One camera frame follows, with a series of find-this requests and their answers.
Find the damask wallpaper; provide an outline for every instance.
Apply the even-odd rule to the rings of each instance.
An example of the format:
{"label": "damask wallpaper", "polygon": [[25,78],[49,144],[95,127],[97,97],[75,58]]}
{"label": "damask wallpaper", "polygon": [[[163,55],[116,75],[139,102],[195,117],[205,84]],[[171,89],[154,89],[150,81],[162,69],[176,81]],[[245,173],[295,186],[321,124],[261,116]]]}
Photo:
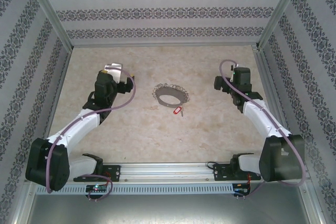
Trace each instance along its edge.
{"label": "damask wallpaper", "polygon": [[6,223],[30,144],[47,130],[70,52],[37,0],[0,0],[0,30],[0,223]]}
{"label": "damask wallpaper", "polygon": [[291,0],[264,48],[286,122],[306,140],[307,166],[336,222],[335,0]]}
{"label": "damask wallpaper", "polygon": [[279,0],[50,0],[75,46],[257,42]]}

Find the metal panel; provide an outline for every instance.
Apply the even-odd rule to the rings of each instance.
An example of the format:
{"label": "metal panel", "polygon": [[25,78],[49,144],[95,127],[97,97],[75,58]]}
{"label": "metal panel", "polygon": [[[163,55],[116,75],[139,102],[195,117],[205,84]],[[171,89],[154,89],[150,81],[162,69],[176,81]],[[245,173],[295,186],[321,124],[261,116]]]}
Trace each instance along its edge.
{"label": "metal panel", "polygon": [[36,185],[24,184],[11,223],[27,223],[35,199]]}
{"label": "metal panel", "polygon": [[[66,185],[53,195],[84,195],[86,185]],[[233,194],[232,184],[165,184],[165,185],[130,185],[114,184],[111,192],[113,195],[186,195],[186,194]],[[37,195],[48,195],[44,186],[38,186]],[[104,193],[92,192],[92,195],[103,195]]]}
{"label": "metal panel", "polygon": [[311,224],[326,224],[314,185],[310,179],[300,187],[301,197]]}
{"label": "metal panel", "polygon": [[309,223],[298,188],[266,184],[250,199],[232,195],[36,195],[28,223]]}

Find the marble floor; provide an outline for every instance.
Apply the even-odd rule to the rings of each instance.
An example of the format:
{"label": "marble floor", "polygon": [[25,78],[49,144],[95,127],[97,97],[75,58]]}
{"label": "marble floor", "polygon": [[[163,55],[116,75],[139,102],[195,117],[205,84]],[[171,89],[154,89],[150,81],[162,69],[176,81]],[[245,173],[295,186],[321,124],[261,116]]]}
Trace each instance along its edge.
{"label": "marble floor", "polygon": [[[251,121],[232,104],[230,95],[213,87],[223,59],[250,68],[253,90],[265,98],[251,46],[75,48],[50,133],[79,113],[94,90],[98,71],[118,62],[135,75],[135,98],[113,111],[72,155],[89,152],[104,162],[156,163],[229,161],[236,153],[260,153],[264,140]],[[153,88],[160,83],[188,92],[183,117],[153,97]],[[129,97],[118,94],[114,105]]]}

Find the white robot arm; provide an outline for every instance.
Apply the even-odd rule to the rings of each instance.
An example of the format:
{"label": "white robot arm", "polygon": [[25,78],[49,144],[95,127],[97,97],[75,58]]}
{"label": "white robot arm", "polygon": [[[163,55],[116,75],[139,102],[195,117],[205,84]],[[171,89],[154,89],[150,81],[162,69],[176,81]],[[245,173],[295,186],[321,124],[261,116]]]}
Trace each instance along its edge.
{"label": "white robot arm", "polygon": [[231,70],[231,78],[215,78],[214,88],[231,95],[233,104],[252,121],[265,143],[261,155],[235,154],[230,162],[230,172],[252,172],[267,182],[302,178],[305,174],[302,171],[305,160],[303,138],[285,129],[269,112],[261,95],[252,92],[248,68],[232,66]]}
{"label": "white robot arm", "polygon": [[111,112],[108,108],[112,107],[117,94],[130,92],[133,89],[133,82],[130,78],[127,78],[127,81],[120,80],[121,70],[118,69],[122,69],[121,64],[106,65],[105,69],[98,73],[94,85],[95,91],[90,93],[88,101],[78,116],[55,135],[47,139],[37,138],[33,141],[26,169],[28,180],[46,185],[46,160],[52,144],[56,141],[57,143],[54,144],[56,146],[52,151],[53,157],[50,160],[50,189],[60,190],[69,179],[85,174],[101,175],[103,166],[101,158],[83,154],[74,159],[70,154],[90,131],[107,118]]}

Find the purple cable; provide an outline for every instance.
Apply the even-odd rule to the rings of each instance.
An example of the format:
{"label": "purple cable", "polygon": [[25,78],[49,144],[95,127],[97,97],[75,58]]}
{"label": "purple cable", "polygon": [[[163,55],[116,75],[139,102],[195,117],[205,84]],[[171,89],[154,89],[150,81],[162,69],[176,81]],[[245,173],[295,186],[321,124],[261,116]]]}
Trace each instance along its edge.
{"label": "purple cable", "polygon": [[[62,137],[64,136],[64,134],[67,133],[67,131],[68,131],[71,127],[73,127],[76,123],[78,123],[79,121],[83,120],[84,118],[86,118],[86,117],[88,117],[88,116],[90,116],[90,115],[93,115],[93,114],[99,114],[99,113],[101,113],[101,112],[105,112],[105,111],[112,111],[112,110],[120,109],[120,108],[126,106],[127,104],[129,104],[129,103],[133,100],[133,98],[134,98],[134,96],[135,96],[135,92],[136,92],[136,90],[137,90],[137,89],[136,89],[136,86],[135,86],[135,82],[134,82],[132,76],[131,76],[127,71],[122,70],[122,69],[119,69],[119,68],[113,68],[113,67],[108,67],[108,68],[106,68],[106,69],[119,70],[119,71],[121,71],[122,73],[126,74],[127,77],[129,77],[129,78],[131,79],[131,81],[132,81],[132,83],[133,83],[133,93],[132,93],[132,96],[131,96],[131,98],[130,98],[126,103],[124,103],[124,104],[122,104],[122,105],[120,105],[120,106],[113,107],[113,108],[102,109],[102,110],[97,110],[97,111],[92,111],[92,112],[90,112],[90,113],[87,113],[87,114],[83,115],[83,116],[80,117],[80,118],[77,118],[76,120],[74,120],[73,122],[71,122],[71,123],[70,123],[70,124],[69,124],[69,125],[68,125],[68,126],[67,126],[67,127],[60,133],[60,134],[59,134],[59,136],[55,139],[54,143],[52,144],[52,146],[51,146],[51,148],[50,148],[50,150],[49,150],[49,153],[48,153],[48,158],[47,158],[47,167],[46,167],[46,188],[47,188],[47,192],[48,192],[49,194],[51,194],[51,192],[52,192],[51,189],[50,189],[50,161],[51,161],[51,156],[52,156],[52,154],[53,154],[52,152],[53,152],[55,146],[57,145],[58,141],[59,141],[60,139],[62,139]],[[88,176],[88,175],[85,175],[85,176],[86,176],[86,177],[102,177],[102,178],[104,178],[104,179],[110,181],[110,182],[111,182],[111,187],[112,187],[112,181],[111,181],[108,177],[101,176],[101,175],[93,175],[93,174],[91,174],[90,176]]]}
{"label": "purple cable", "polygon": [[281,136],[286,140],[287,144],[289,145],[289,147],[293,150],[296,158],[298,159],[300,166],[301,166],[301,170],[302,170],[302,178],[301,181],[299,183],[296,184],[291,184],[291,183],[287,183],[287,182],[283,182],[283,181],[279,181],[279,183],[286,185],[286,186],[301,186],[305,181],[306,181],[306,168],[305,168],[305,164],[303,163],[302,158],[300,157],[300,154],[298,153],[298,151],[296,150],[296,148],[294,147],[294,145],[291,143],[291,141],[288,139],[288,137],[284,134],[284,132],[280,129],[279,125],[273,120],[272,116],[261,106],[259,105],[257,102],[253,101],[250,97],[248,97],[247,95],[245,95],[244,93],[240,92],[238,89],[236,89],[224,76],[223,70],[222,70],[222,66],[225,62],[232,62],[233,64],[237,65],[237,62],[235,62],[234,60],[223,60],[220,65],[219,65],[219,71],[220,74],[222,75],[223,80],[226,82],[226,84],[228,84],[228,86],[234,90],[235,92],[237,92],[238,94],[240,94],[242,97],[244,97],[247,101],[250,101],[251,103],[253,103],[256,107],[258,107],[259,109],[261,109],[264,114],[267,116],[267,118],[271,121],[271,123],[274,125],[274,127],[276,128],[276,130],[281,134]]}
{"label": "purple cable", "polygon": [[90,195],[91,195],[91,193],[92,193],[94,190],[89,191],[89,194],[88,194],[89,201],[91,201],[91,200],[94,200],[95,202],[100,201],[100,200],[106,198],[107,196],[109,196],[110,193],[112,192],[112,189],[113,189],[113,183],[112,183],[112,180],[111,180],[109,177],[105,177],[105,176],[101,176],[101,175],[94,175],[94,174],[86,174],[86,175],[83,175],[83,176],[81,176],[81,177],[96,177],[96,178],[103,178],[103,179],[106,179],[108,182],[111,183],[111,188],[110,188],[110,190],[107,192],[107,194],[104,194],[104,195],[101,196],[99,199],[92,199],[92,198],[90,198]]}

